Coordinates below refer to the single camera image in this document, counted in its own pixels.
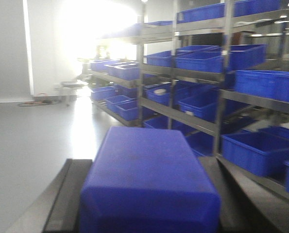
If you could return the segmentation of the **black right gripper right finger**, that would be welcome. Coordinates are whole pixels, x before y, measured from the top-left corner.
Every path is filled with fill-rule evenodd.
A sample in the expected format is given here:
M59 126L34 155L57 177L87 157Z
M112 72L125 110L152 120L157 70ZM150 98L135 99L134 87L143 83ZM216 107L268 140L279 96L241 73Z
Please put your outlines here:
M289 193L222 157L200 157L221 196L220 233L289 233Z

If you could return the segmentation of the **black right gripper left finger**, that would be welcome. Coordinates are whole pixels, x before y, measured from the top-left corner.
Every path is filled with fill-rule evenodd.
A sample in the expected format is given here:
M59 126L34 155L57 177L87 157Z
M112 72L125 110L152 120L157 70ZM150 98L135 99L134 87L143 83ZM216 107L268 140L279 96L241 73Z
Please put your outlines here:
M43 228L44 233L79 232L80 192L91 165L91 159L71 159Z

